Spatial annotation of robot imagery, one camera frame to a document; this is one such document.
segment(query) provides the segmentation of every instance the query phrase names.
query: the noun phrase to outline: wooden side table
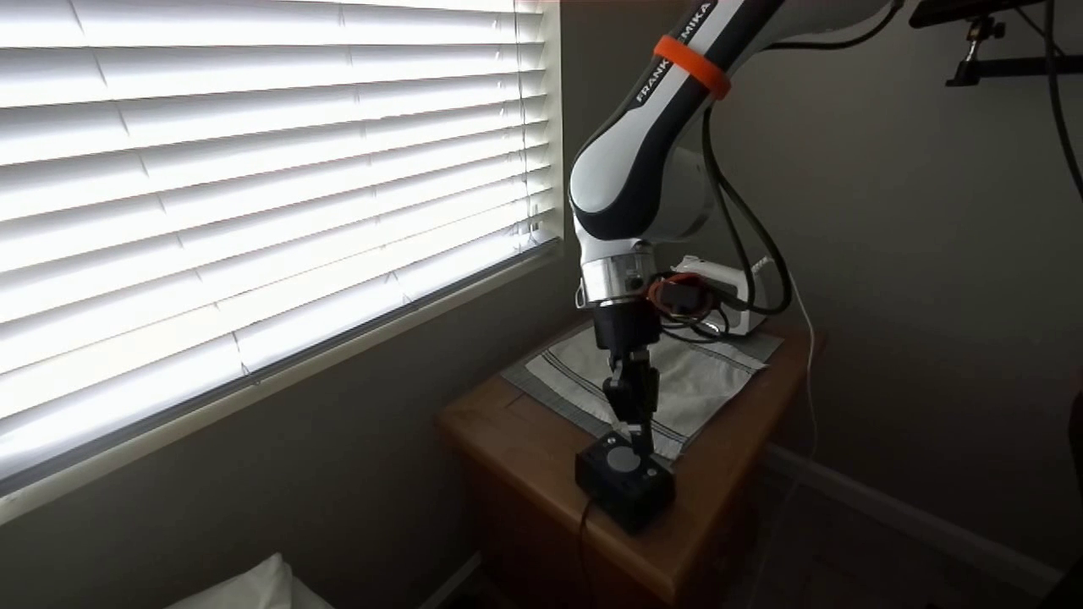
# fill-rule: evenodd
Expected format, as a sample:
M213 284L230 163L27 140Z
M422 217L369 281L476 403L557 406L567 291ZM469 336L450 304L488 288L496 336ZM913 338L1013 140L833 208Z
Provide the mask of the wooden side table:
M629 538L601 512L586 522L575 454L591 436L494 374L438 414L463 458L485 576L514 606L718 606L749 538L749 481L805 374L807 338L785 340L675 460L675 500Z

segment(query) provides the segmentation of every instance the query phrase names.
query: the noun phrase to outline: white robotic arm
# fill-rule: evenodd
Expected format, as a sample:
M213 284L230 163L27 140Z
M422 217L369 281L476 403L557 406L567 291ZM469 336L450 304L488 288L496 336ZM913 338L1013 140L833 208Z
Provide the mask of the white robotic arm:
M673 43L720 73L735 73L753 52L816 29L849 27L885 0L697 0L673 29ZM673 498L673 481L648 460L648 419L658 374L645 344L658 338L652 302L656 263L642 239L658 212L662 164L679 129L707 100L702 73L656 57L623 107L591 135L573 164L567 198L583 246L583 304L591 312L596 340L609 350L607 398L634 428L625 447L607 436L578 454L578 487L629 532ZM701 307L697 291L673 288L673 302Z

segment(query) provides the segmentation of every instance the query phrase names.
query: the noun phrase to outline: gray wall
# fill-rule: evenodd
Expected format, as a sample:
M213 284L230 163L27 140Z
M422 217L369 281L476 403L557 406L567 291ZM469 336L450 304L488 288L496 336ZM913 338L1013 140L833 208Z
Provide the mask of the gray wall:
M1067 48L1083 52L1083 10L1059 7ZM1067 566L1083 550L1067 447L1083 198L1044 81L947 91L961 40L965 22L895 22L849 55L761 55L718 143L828 331L821 460ZM1036 52L1018 19L999 48ZM1067 78L1067 107L1083 150L1083 78ZM805 447L801 428L794 417L785 441Z
M0 526L0 606L162 606L271 550L416 606L469 550L436 408L567 322L561 261Z

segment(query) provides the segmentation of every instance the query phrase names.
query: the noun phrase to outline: window blinds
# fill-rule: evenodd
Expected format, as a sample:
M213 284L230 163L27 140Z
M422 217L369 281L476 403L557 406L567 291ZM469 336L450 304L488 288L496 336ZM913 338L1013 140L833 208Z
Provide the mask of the window blinds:
M0 478L538 246L547 0L0 0Z

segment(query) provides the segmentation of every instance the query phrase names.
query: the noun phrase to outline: blind slat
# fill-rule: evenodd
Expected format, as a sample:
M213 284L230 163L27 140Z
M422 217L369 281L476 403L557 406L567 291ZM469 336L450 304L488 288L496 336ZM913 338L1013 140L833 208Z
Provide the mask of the blind slat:
M534 13L391 10L346 2L5 0L0 48L327 48L542 40Z
M485 175L496 175L501 164L488 164L476 169L475 180ZM361 208L358 219L389 212L396 206L408 206L419 198L422 190L391 190L389 197L381 197L381 203L375 198L375 208ZM111 291L125 291L144 281L159 281L159 276L173 276L173 273L186 273L207 263L222 263L233 257L249 257L264 246L285 246L291 239L237 239L237 228L221 228L221 230L202 230L195 235L190 235L191 251L184 251L177 235L167 239L144 239L144 243L132 243L132 246L119 246L119 251L106 251L97 257L79 257L79 263L48 263L48 266L35 266L24 273L5 273L0 276L5 284L5 307L0 307L0 322L13 322L13 318L27 318L27 314L39 314L52 307L67 307L89 296L106 296Z
M0 64L0 104L96 104L138 97L207 97L244 91L373 88L406 81L463 81L542 73L545 52L528 48L432 48L427 55L325 52L267 57L267 52L24 52Z
M0 481L538 246L547 7L0 0Z
M490 135L475 140L453 140L436 144L419 144L406 152L385 152L385 157L358 157L358 159L331 159L313 163L306 169L278 169L271 164L261 175L261 186L249 186L249 171L173 171L154 175L151 164L144 164L144 157L96 157L96 159L75 159L75 163L53 163L53 164L27 164L27 169L0 169L0 219L20 219L20 217L39 217L56 208L81 208L81 206L101 206L115 198L136 198L151 194L173 194L173 190L200 190L211 194L221 190L226 197L271 197L271 198L313 198L349 190L369 190L380 182L396 182L419 171L436 171L463 163L481 163L494 157L512 157L523 144L545 144L545 129L505 129Z

